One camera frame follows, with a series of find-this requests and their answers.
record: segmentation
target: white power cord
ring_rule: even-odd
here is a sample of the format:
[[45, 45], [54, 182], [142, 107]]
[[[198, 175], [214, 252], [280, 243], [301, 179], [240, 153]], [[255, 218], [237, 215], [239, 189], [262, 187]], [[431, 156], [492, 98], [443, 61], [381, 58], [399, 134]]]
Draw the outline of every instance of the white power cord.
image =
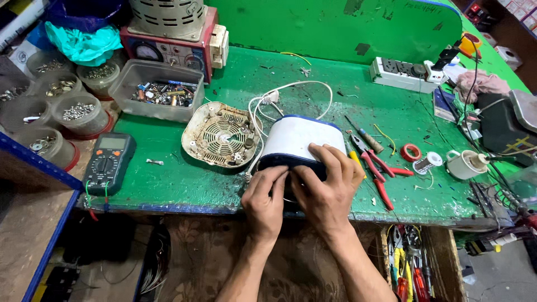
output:
[[[262, 135], [264, 135], [266, 137], [269, 137], [265, 132], [263, 132], [263, 123], [260, 122], [261, 125], [258, 125], [258, 123], [257, 123], [257, 111], [259, 111], [259, 113], [261, 113], [261, 115], [264, 116], [265, 118], [267, 118], [268, 120], [271, 120], [273, 122], [276, 121], [276, 119], [265, 115], [261, 111], [259, 106], [261, 105], [261, 103], [263, 101], [265, 101], [265, 102], [271, 104], [278, 111], [278, 113], [281, 116], [284, 116], [284, 113], [278, 108], [278, 106], [274, 102], [271, 101], [270, 94], [273, 93], [274, 91], [279, 91], [280, 89], [283, 89], [283, 88], [286, 88], [286, 87], [289, 87], [289, 86], [293, 86], [293, 85], [297, 85], [297, 84], [305, 84], [305, 83], [319, 83], [319, 84], [322, 84], [322, 85], [326, 86], [328, 88], [328, 90], [330, 91], [330, 102], [328, 103], [328, 108], [323, 112], [323, 114], [321, 114], [319, 117], [316, 118], [316, 119], [321, 119], [328, 112], [328, 110], [330, 110], [330, 106], [332, 105], [333, 93], [332, 93], [332, 88], [330, 88], [330, 86], [328, 86], [328, 84], [323, 83], [323, 82], [319, 82], [319, 81], [300, 81], [300, 82], [294, 82], [294, 83], [291, 83], [291, 84], [287, 84], [287, 85], [272, 89], [269, 92], [263, 94], [261, 97], [255, 97], [255, 98], [251, 99], [250, 102], [248, 103], [248, 112], [250, 114], [250, 119], [253, 122], [254, 131], [257, 131], [257, 134], [259, 135], [259, 139], [261, 141], [261, 150], [259, 151], [259, 154], [257, 154], [256, 158], [253, 159], [252, 163], [250, 164], [250, 167], [248, 168], [248, 171], [244, 175], [244, 178], [245, 178], [247, 183], [249, 183], [250, 180], [252, 179], [252, 174], [251, 174], [252, 170], [253, 170], [254, 166], [256, 165], [256, 163], [261, 158], [261, 154], [263, 153], [263, 149], [265, 148], [265, 142], [263, 140]], [[252, 105], [253, 101], [255, 101], [255, 100], [258, 100], [258, 102], [257, 102], [257, 105], [256, 105], [255, 109], [252, 112], [251, 105]]]

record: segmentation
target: green workbench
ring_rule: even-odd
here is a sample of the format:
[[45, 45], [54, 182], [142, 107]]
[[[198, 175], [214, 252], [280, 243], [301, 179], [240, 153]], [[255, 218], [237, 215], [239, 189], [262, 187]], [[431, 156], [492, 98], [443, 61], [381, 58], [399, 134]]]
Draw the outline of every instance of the green workbench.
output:
[[[479, 35], [465, 18], [463, 28]], [[484, 44], [481, 47], [483, 63], [479, 68], [498, 74], [508, 81], [512, 89], [527, 91], [492, 47], [486, 41]], [[373, 127], [373, 124], [377, 124], [394, 140], [397, 149], [409, 142], [425, 153], [434, 151], [442, 156], [453, 149], [451, 146], [458, 151], [471, 149], [453, 123], [434, 117], [447, 142], [440, 137], [431, 117], [431, 94], [374, 84], [367, 65], [315, 58], [308, 60], [311, 66], [296, 56], [230, 47], [226, 67], [215, 70], [212, 83], [205, 87], [205, 94], [212, 101], [246, 110], [251, 98], [273, 88], [296, 81], [321, 81], [331, 86], [334, 92], [332, 107], [323, 120], [335, 123], [343, 130], [352, 129], [344, 119], [343, 115], [346, 114], [369, 134], [379, 134]], [[472, 60], [462, 57], [461, 61], [473, 69]], [[300, 73], [301, 67], [311, 68], [309, 78]], [[326, 109], [328, 101], [326, 87], [309, 83], [281, 90], [279, 107], [284, 114], [317, 117]], [[263, 110], [272, 117], [278, 117], [269, 106]], [[120, 116], [114, 131], [131, 134], [137, 142], [137, 149], [122, 189], [110, 197], [112, 210], [202, 214], [234, 214], [241, 211], [240, 197], [244, 190], [246, 168], [223, 169], [191, 158], [182, 150], [180, 142], [185, 126], [125, 113]], [[268, 133], [270, 123], [264, 121], [264, 127]], [[427, 141], [432, 146], [424, 142], [426, 135], [431, 136]], [[389, 166], [412, 169], [411, 164], [402, 159], [399, 153], [390, 156], [388, 139], [382, 136], [377, 138], [385, 147], [380, 158]], [[148, 164], [146, 159], [163, 161], [164, 165]], [[509, 170], [511, 166], [502, 167]], [[483, 217], [478, 206], [466, 200], [472, 195], [468, 181], [453, 178], [444, 167], [434, 168], [432, 173], [434, 185], [430, 190], [414, 189], [415, 185], [428, 187], [431, 184], [429, 174], [387, 177], [386, 190], [395, 206], [392, 212], [385, 210], [373, 178], [368, 177], [354, 197], [350, 218], [445, 226], [496, 225], [493, 219]], [[475, 180], [491, 183], [486, 175]], [[103, 198], [95, 198], [92, 206], [102, 208], [103, 202]], [[286, 204], [285, 215], [300, 217], [303, 214], [295, 204], [289, 203]], [[501, 223], [508, 225], [510, 222], [503, 219]]]

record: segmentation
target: cyan plastic bag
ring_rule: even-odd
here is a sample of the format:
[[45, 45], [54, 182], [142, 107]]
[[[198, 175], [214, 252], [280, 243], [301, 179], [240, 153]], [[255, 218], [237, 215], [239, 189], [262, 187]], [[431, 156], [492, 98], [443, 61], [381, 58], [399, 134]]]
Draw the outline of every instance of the cyan plastic bag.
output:
[[105, 26], [95, 33], [69, 30], [45, 23], [48, 39], [69, 60], [84, 66], [99, 66], [110, 59], [114, 49], [123, 47], [119, 30], [113, 25]]

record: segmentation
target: solder wire spool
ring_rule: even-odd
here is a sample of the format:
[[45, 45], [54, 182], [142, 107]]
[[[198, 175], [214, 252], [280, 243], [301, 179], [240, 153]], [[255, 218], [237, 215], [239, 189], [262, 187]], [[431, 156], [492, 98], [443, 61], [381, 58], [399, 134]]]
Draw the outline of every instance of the solder wire spool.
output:
[[414, 171], [420, 175], [427, 174], [427, 171], [434, 167], [439, 167], [443, 163], [442, 157], [436, 152], [427, 152], [427, 156], [412, 164]]

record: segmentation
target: red insulation tape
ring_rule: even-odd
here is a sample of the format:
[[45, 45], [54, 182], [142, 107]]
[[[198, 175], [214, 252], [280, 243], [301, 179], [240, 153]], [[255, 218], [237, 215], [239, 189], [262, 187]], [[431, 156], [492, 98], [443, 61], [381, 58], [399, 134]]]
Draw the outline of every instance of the red insulation tape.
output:
[[422, 151], [414, 144], [408, 143], [401, 148], [401, 156], [408, 162], [415, 162], [422, 158]]

